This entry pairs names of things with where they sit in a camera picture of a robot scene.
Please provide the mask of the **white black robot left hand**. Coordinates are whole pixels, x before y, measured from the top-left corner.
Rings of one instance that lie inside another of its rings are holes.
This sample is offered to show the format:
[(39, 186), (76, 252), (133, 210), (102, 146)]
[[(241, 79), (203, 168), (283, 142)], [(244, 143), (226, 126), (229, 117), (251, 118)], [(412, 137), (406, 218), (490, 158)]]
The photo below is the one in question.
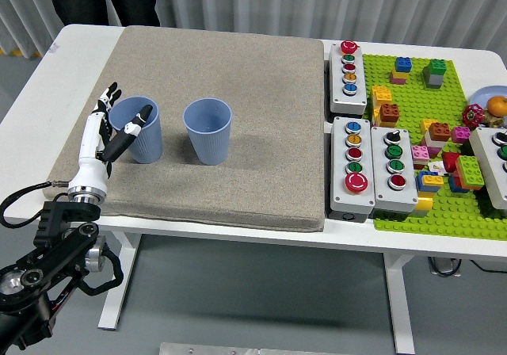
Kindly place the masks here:
[(79, 151), (79, 169), (67, 190), (72, 202), (100, 205), (105, 201), (111, 164), (135, 142), (152, 113), (153, 107), (142, 103), (134, 117), (114, 133), (109, 112), (120, 95), (121, 90), (113, 82), (97, 99), (93, 112), (87, 117)]

